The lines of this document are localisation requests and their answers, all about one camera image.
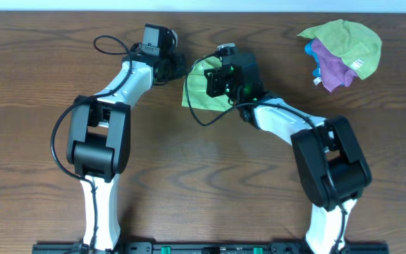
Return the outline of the olive green cloth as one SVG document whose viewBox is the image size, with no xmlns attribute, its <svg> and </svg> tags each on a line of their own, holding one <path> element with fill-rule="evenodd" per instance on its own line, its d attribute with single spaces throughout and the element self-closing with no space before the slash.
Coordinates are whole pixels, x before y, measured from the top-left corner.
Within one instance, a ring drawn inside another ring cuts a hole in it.
<svg viewBox="0 0 406 254">
<path fill-rule="evenodd" d="M 341 58 L 362 80 L 371 76 L 381 59 L 381 38 L 367 26 L 347 20 L 333 20 L 307 28 L 298 34 L 307 39 L 318 39 Z"/>
</svg>

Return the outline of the light green cloth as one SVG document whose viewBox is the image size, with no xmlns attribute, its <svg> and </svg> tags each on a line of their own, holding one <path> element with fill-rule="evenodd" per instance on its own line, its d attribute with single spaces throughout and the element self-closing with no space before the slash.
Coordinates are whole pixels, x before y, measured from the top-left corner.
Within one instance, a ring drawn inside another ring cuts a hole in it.
<svg viewBox="0 0 406 254">
<path fill-rule="evenodd" d="M 207 79 L 204 71 L 219 67 L 221 67 L 221 61 L 216 57 L 210 57 L 200 61 L 190 72 L 187 78 L 187 91 L 192 108 L 225 111 L 231 107 L 226 95 L 210 97 L 207 94 Z"/>
</svg>

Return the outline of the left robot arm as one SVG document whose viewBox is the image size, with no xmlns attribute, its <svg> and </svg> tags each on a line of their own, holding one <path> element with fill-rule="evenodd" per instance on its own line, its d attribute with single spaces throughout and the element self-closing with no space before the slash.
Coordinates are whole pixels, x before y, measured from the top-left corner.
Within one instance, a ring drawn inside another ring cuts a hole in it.
<svg viewBox="0 0 406 254">
<path fill-rule="evenodd" d="M 80 253 L 115 253 L 121 228 L 118 182 L 130 156 L 131 110 L 154 85 L 182 78 L 185 55 L 137 53 L 123 58 L 115 78 L 96 99 L 72 110 L 66 157 L 80 177 L 85 199 L 85 235 Z"/>
</svg>

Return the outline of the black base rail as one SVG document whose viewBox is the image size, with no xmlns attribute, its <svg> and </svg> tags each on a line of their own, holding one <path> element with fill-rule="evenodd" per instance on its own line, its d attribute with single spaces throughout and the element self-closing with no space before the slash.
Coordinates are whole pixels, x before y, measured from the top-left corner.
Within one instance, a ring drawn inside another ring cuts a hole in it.
<svg viewBox="0 0 406 254">
<path fill-rule="evenodd" d="M 87 252 L 80 243 L 38 243 L 33 254 L 120 253 L 120 254 L 299 254 L 314 253 L 304 241 L 278 241 L 268 244 L 228 243 L 120 243 L 115 250 Z M 385 243 L 347 243 L 338 253 L 388 254 Z"/>
</svg>

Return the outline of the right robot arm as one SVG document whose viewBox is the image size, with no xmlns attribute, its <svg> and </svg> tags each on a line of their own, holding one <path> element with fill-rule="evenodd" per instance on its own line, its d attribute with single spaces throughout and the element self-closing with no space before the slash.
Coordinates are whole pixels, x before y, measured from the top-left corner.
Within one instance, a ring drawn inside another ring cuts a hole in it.
<svg viewBox="0 0 406 254">
<path fill-rule="evenodd" d="M 243 121 L 291 145 L 312 203 L 305 241 L 313 253 L 342 253 L 350 212 L 372 180 L 350 122 L 312 116 L 267 92 L 254 54 L 220 49 L 213 55 L 221 66 L 204 71 L 208 96 L 227 96 Z"/>
</svg>

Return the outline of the purple cloth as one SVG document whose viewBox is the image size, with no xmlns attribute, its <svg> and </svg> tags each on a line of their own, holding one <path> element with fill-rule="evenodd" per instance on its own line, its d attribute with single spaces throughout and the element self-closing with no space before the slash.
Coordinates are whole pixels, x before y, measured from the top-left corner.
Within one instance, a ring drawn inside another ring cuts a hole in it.
<svg viewBox="0 0 406 254">
<path fill-rule="evenodd" d="M 334 56 L 319 39 L 312 40 L 311 50 L 316 54 L 323 86 L 333 92 L 339 86 L 348 87 L 357 73 Z"/>
</svg>

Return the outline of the blue cloth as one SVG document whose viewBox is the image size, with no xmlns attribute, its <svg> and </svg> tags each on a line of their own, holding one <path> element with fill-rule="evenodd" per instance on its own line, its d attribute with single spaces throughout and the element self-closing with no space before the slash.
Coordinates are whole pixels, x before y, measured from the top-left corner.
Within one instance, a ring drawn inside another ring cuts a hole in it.
<svg viewBox="0 0 406 254">
<path fill-rule="evenodd" d="M 312 49 L 312 44 L 314 40 L 310 40 L 305 46 L 304 46 L 304 51 L 307 55 L 311 56 L 314 61 L 316 62 L 316 68 L 312 71 L 312 75 L 315 78 L 320 78 L 321 77 L 321 70 L 320 70 L 320 64 L 319 64 L 319 57 L 316 52 L 313 51 Z"/>
</svg>

